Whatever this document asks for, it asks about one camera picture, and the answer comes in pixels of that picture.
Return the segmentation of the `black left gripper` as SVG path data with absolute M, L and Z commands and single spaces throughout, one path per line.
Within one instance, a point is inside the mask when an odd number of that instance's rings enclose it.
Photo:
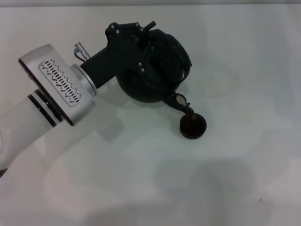
M 136 68 L 139 73 L 153 73 L 151 55 L 153 45 L 139 47 L 136 38 L 145 36 L 157 24 L 141 27 L 138 22 L 111 23 L 105 30 L 107 46 L 80 65 L 97 88 L 107 83 L 123 69 Z

